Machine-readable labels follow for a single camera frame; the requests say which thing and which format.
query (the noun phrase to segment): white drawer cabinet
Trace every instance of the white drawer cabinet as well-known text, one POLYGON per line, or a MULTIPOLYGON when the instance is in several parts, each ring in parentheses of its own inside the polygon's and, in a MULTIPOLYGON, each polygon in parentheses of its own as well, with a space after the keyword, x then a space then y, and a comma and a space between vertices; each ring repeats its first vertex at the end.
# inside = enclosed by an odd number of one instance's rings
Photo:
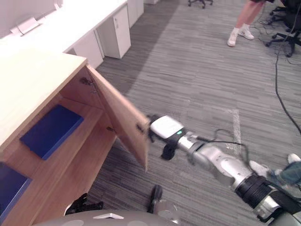
POLYGON ((143 0, 127 0, 128 23, 132 27, 144 13, 143 0))
POLYGON ((127 6, 97 29, 104 55, 121 59, 131 47, 127 6))
POLYGON ((94 31, 91 31, 73 47, 75 54, 87 58, 93 68, 97 68, 103 62, 100 48, 94 31))

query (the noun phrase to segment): white sneaker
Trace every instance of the white sneaker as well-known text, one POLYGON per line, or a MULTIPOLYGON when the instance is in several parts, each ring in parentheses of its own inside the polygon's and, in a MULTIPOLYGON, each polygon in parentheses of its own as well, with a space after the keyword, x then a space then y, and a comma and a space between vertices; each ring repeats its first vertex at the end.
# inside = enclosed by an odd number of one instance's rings
POLYGON ((248 29, 244 29, 244 28, 240 29, 238 32, 238 35, 243 36, 248 40, 254 39, 254 36, 251 34, 250 30, 248 30, 248 29))
POLYGON ((234 32, 234 31, 231 32, 230 37, 229 37, 228 42, 227 42, 228 46, 230 46, 230 47, 235 46, 237 36, 238 36, 238 32, 234 32))
POLYGON ((297 156, 296 154, 289 154, 287 156, 287 161, 289 164, 296 162, 296 161, 301 161, 301 158, 297 156))
POLYGON ((259 175, 259 176, 263 176, 263 177, 267 177, 268 173, 270 172, 269 167, 264 166, 264 165, 260 165, 259 163, 255 162, 255 161, 250 161, 249 162, 250 167, 259 175))

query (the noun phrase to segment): sock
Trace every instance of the sock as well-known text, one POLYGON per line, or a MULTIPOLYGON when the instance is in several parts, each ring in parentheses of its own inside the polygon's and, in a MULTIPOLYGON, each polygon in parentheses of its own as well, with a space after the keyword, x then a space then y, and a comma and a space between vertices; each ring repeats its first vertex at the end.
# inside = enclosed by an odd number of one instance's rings
POLYGON ((250 29, 250 25, 244 24, 241 29, 243 30, 249 30, 250 29))
POLYGON ((239 32, 239 28, 233 28, 233 31, 231 32, 231 34, 233 34, 233 33, 238 33, 239 32))

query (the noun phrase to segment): person's leg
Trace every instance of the person's leg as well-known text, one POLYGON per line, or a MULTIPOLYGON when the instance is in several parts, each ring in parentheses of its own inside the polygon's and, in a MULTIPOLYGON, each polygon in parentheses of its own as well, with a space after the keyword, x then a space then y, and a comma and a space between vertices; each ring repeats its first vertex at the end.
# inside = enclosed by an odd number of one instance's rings
POLYGON ((229 37, 228 43, 227 43, 228 46, 230 46, 230 47, 235 46, 239 29, 244 25, 244 23, 246 23, 246 21, 252 15, 254 9, 257 7, 258 4, 261 4, 261 2, 254 2, 252 0, 247 0, 243 10, 241 11, 240 15, 238 16, 236 25, 230 34, 230 37, 229 37))
POLYGON ((281 184, 296 185, 301 182, 301 161, 289 164, 284 170, 276 175, 281 184))
POLYGON ((250 16, 247 18, 246 22, 243 24, 241 29, 238 32, 238 35, 245 37, 248 40, 253 40, 254 36, 250 32, 250 25, 253 23, 254 19, 257 17, 259 12, 261 11, 265 1, 261 1, 257 3, 255 8, 253 9, 253 12, 250 14, 250 16))
POLYGON ((262 7, 264 6, 265 1, 261 1, 256 4, 255 8, 253 9, 253 12, 250 14, 250 16, 245 21, 245 24, 251 25, 253 23, 254 19, 257 17, 257 15, 260 13, 262 7))

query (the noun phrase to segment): blue book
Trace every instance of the blue book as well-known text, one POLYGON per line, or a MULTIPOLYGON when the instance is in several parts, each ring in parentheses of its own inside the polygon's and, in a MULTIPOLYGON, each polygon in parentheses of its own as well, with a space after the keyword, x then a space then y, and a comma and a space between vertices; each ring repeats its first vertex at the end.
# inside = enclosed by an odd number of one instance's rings
POLYGON ((39 157, 46 160, 83 120, 84 118, 80 115, 57 105, 20 140, 39 157))
POLYGON ((0 162, 0 225, 30 182, 31 179, 0 162))

